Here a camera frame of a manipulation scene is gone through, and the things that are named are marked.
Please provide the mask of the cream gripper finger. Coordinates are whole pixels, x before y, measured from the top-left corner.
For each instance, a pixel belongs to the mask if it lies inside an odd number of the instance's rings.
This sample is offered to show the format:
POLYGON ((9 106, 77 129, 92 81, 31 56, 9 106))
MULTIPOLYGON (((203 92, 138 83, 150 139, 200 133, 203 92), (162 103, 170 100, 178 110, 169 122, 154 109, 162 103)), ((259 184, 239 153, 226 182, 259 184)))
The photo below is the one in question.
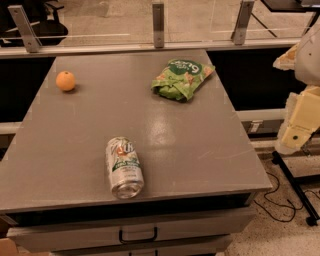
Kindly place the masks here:
POLYGON ((284 70, 284 71, 294 70, 297 48, 298 48, 298 44, 295 44, 289 50, 287 50, 284 54, 278 57, 274 61, 273 67, 280 70, 284 70))
POLYGON ((291 92, 275 142, 276 151, 285 155, 299 151, 319 128, 320 87, 307 86, 300 94, 291 92))

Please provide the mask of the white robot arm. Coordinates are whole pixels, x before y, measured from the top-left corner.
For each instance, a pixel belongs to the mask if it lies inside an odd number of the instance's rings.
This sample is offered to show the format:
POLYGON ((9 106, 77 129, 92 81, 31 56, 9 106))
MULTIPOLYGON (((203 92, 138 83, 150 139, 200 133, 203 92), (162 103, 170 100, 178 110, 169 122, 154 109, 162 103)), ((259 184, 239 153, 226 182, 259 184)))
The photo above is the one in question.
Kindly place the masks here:
POLYGON ((277 152, 289 155, 299 151, 320 128, 320 26, 313 25, 273 66, 293 70, 295 78, 306 85, 299 94, 289 94, 275 143, 277 152))

